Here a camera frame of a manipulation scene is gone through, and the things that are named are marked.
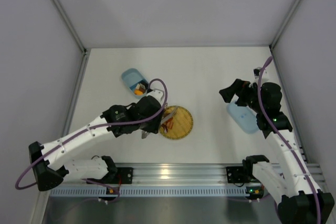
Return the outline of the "orange fish-shaped food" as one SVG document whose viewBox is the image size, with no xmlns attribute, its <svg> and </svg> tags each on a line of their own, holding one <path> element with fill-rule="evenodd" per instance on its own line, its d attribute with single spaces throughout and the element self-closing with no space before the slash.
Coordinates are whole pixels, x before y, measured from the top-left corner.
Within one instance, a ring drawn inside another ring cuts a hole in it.
<svg viewBox="0 0 336 224">
<path fill-rule="evenodd" d="M 144 95 L 144 93 L 141 90 L 135 90 L 134 94 L 135 95 Z"/>
</svg>

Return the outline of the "metal tongs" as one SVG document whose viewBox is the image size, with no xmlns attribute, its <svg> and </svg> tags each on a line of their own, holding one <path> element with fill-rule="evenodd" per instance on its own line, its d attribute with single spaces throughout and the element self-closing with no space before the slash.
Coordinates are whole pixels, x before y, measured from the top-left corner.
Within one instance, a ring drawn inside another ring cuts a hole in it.
<svg viewBox="0 0 336 224">
<path fill-rule="evenodd" d="M 176 114 L 178 107 L 178 105 L 165 107 L 160 127 L 173 119 L 173 116 Z M 141 139 L 147 138 L 150 134 L 146 131 L 142 131 L 141 133 Z"/>
</svg>

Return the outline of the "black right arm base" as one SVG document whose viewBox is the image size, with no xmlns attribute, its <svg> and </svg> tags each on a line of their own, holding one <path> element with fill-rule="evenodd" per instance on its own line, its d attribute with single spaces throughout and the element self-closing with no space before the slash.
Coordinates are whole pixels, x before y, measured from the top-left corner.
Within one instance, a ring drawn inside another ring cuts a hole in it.
<svg viewBox="0 0 336 224">
<path fill-rule="evenodd" d="M 243 166 L 227 166 L 226 176 L 230 184 L 244 184 L 255 180 L 249 170 Z"/>
</svg>

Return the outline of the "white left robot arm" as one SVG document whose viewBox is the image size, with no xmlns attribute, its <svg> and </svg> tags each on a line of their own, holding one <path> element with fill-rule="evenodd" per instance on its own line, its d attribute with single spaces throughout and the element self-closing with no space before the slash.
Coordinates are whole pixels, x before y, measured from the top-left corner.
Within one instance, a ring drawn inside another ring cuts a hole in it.
<svg viewBox="0 0 336 224">
<path fill-rule="evenodd" d="M 142 130 L 158 133 L 163 96 L 151 92 L 137 103 L 113 105 L 81 129 L 53 142 L 29 145 L 30 162 L 39 191 L 63 182 L 86 179 L 89 183 L 112 184 L 118 169 L 110 156 L 76 160 L 75 156 L 101 142 Z"/>
</svg>

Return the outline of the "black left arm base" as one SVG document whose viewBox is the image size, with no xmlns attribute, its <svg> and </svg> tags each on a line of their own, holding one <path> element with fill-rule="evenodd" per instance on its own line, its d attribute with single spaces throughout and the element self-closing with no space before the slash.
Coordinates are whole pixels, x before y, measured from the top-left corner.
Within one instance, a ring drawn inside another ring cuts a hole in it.
<svg viewBox="0 0 336 224">
<path fill-rule="evenodd" d="M 118 184 L 129 185 L 133 181 L 133 167 L 118 167 L 114 175 L 105 175 L 102 179 L 89 178 L 87 184 L 100 183 L 100 184 Z"/>
</svg>

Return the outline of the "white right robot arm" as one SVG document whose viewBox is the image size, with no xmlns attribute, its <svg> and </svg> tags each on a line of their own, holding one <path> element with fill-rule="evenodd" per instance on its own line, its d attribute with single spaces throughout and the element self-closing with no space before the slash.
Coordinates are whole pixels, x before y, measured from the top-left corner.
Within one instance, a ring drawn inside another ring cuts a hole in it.
<svg viewBox="0 0 336 224">
<path fill-rule="evenodd" d="M 219 93 L 226 103 L 236 95 L 237 106 L 249 107 L 256 113 L 258 128 L 275 153 L 282 173 L 277 173 L 264 155 L 246 157 L 243 167 L 248 178 L 261 182 L 271 194 L 281 223 L 326 223 L 335 201 L 308 171 L 289 119 L 280 110 L 281 87 L 272 82 L 258 85 L 236 79 Z"/>
</svg>

